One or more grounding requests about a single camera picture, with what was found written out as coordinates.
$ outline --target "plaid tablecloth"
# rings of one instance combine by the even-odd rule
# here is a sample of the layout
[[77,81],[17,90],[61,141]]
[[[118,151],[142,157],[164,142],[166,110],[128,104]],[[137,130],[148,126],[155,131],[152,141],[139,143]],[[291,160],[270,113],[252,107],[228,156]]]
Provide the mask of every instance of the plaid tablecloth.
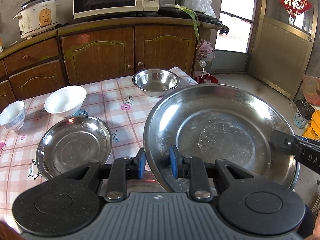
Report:
[[[179,87],[196,84],[179,68]],[[93,115],[105,121],[112,133],[112,153],[107,163],[122,156],[135,156],[143,147],[144,124],[160,98],[145,95],[132,83],[132,76],[83,85],[87,91],[75,115]],[[24,100],[27,115],[23,127],[7,131],[0,127],[0,219],[17,229],[12,204],[23,191],[44,182],[36,166],[36,149],[45,132],[63,118],[44,110],[50,94]]]

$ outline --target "red diamond-shaped paper decoration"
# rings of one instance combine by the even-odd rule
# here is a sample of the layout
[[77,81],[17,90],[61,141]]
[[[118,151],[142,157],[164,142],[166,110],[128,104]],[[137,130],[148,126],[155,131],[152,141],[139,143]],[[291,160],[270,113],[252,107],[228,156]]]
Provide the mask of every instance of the red diamond-shaped paper decoration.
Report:
[[308,0],[279,0],[279,2],[292,18],[297,17],[312,7]]

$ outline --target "yellow basket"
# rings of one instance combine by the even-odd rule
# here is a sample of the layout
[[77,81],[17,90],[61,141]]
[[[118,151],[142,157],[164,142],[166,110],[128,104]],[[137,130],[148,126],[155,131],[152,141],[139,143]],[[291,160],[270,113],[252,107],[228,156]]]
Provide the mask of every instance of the yellow basket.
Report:
[[313,115],[310,123],[304,133],[303,137],[310,139],[320,140],[320,111],[316,110]]

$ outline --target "metal door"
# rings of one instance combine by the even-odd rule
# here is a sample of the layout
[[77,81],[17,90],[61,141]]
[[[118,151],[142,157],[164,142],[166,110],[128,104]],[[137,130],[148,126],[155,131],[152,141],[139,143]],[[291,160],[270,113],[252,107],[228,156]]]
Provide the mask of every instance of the metal door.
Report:
[[262,0],[248,73],[293,99],[310,58],[319,0],[293,19],[278,0]]

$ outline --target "rice cooker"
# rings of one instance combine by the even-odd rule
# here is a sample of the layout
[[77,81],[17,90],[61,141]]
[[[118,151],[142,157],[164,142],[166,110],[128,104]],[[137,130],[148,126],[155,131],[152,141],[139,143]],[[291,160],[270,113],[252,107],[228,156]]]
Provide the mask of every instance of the rice cooker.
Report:
[[54,28],[57,25],[56,0],[30,0],[14,17],[19,20],[22,39]]

